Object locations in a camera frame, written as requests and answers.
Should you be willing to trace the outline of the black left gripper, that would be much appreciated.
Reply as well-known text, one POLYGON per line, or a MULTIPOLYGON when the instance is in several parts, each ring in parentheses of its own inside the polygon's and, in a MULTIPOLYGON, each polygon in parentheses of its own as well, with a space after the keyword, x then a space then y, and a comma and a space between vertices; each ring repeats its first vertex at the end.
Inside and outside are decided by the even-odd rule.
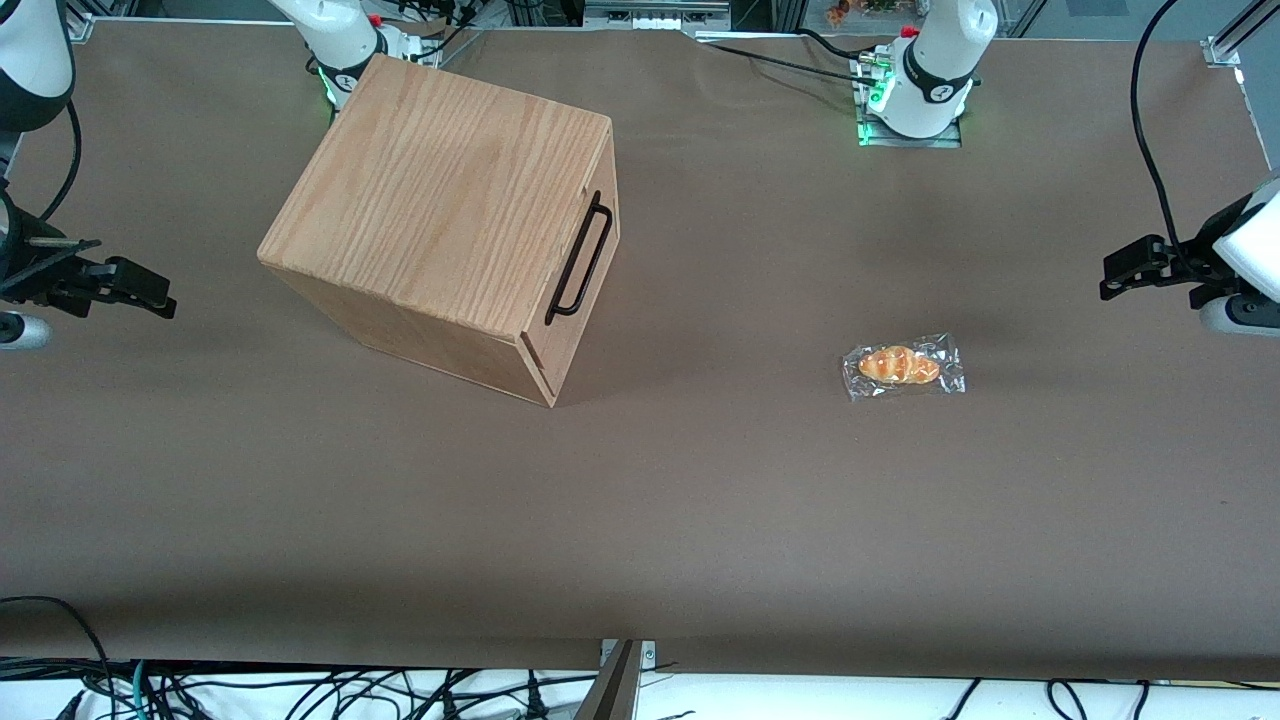
POLYGON ((1100 299, 1110 301, 1132 290, 1164 287, 1167 278, 1170 284, 1190 284, 1188 300, 1193 310, 1239 293, 1242 287, 1242 278, 1213 249, 1212 240, 1192 240, 1171 249, 1158 234, 1147 234, 1103 259, 1100 299))

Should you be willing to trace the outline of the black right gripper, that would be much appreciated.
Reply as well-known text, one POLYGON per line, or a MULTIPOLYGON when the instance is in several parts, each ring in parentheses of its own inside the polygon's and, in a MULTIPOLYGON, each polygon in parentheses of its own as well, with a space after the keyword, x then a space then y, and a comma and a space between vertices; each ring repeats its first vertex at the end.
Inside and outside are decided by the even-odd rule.
POLYGON ((105 265, 73 250, 37 250, 14 261, 3 277, 3 301, 14 305, 54 307, 87 318, 93 297, 104 286, 120 293, 120 304, 143 309, 165 320, 177 314, 177 301, 159 275, 127 258, 109 258, 105 265))

